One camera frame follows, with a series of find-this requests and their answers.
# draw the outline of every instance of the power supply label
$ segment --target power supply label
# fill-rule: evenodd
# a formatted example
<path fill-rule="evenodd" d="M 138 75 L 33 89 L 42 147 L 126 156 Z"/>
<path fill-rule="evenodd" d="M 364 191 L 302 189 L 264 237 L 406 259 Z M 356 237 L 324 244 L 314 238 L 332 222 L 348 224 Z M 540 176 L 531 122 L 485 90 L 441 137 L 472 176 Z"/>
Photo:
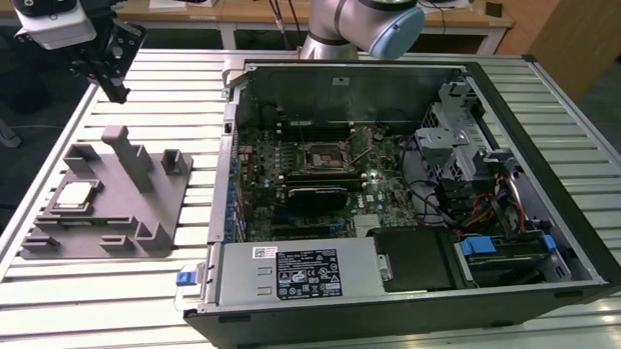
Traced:
<path fill-rule="evenodd" d="M 336 249 L 278 252 L 276 269 L 281 300 L 342 296 L 340 258 Z"/>

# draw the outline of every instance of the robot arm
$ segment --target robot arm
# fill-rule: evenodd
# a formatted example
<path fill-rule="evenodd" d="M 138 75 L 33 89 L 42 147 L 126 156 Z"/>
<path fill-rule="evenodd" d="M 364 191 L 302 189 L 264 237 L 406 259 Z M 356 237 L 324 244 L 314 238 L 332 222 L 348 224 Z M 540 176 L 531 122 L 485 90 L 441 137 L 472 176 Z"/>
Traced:
<path fill-rule="evenodd" d="M 396 60 L 424 30 L 417 0 L 313 0 L 302 58 L 357 59 L 357 47 L 381 60 Z"/>
<path fill-rule="evenodd" d="M 147 31 L 125 23 L 113 10 L 118 0 L 12 0 L 22 30 L 16 38 L 57 50 L 74 75 L 102 86 L 114 103 L 125 103 L 127 71 Z"/>
<path fill-rule="evenodd" d="M 20 41 L 59 50 L 70 71 L 99 84 L 114 103 L 125 103 L 127 71 L 147 31 L 113 10 L 123 0 L 12 0 L 23 29 Z M 425 24 L 417 0 L 313 0 L 302 58 L 357 59 L 357 47 L 393 60 L 412 47 Z"/>

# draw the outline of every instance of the slotted metal table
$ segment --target slotted metal table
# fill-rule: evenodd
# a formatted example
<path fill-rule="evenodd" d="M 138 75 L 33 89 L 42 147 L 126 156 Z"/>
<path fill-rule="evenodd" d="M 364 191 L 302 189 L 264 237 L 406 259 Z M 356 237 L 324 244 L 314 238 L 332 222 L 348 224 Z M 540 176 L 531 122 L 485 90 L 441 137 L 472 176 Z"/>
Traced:
<path fill-rule="evenodd" d="M 226 60 L 241 58 L 294 56 L 286 52 L 143 50 L 127 75 L 133 92 L 126 105 L 110 103 L 97 87 L 87 90 L 0 238 L 0 348 L 213 348 L 182 319 L 183 308 L 198 301 L 199 289 L 186 291 L 185 302 L 177 302 L 175 274 L 206 257 L 226 108 L 222 69 Z M 408 55 L 404 59 L 473 58 L 620 259 L 621 158 L 539 64 L 517 56 Z M 99 141 L 110 124 L 127 125 L 130 139 L 150 152 L 178 148 L 194 156 L 175 250 L 167 258 L 153 260 L 24 260 L 18 255 L 20 242 L 63 178 L 63 154 L 73 143 L 90 143 L 98 152 L 110 153 Z M 491 129 L 503 144 L 500 129 L 495 125 Z M 621 299 L 611 297 L 501 329 L 297 347 L 619 348 L 620 324 Z"/>

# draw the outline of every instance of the cpu holder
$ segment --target cpu holder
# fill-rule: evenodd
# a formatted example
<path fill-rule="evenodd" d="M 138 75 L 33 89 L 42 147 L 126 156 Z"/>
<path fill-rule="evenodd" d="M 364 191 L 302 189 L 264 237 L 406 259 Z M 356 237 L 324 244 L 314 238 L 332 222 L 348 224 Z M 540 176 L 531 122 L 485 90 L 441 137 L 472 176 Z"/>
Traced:
<path fill-rule="evenodd" d="M 70 170 L 22 245 L 24 259 L 170 254 L 193 158 L 179 150 L 150 155 L 127 135 L 125 126 L 105 129 L 115 154 L 71 146 Z"/>

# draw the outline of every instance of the motherboard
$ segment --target motherboard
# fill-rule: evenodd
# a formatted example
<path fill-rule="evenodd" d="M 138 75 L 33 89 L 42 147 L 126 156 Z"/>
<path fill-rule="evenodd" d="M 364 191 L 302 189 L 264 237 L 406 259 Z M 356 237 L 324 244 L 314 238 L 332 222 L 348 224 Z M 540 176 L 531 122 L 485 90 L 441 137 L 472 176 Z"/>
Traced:
<path fill-rule="evenodd" d="M 400 172 L 405 139 L 381 124 L 241 128 L 245 240 L 346 238 L 416 225 Z"/>

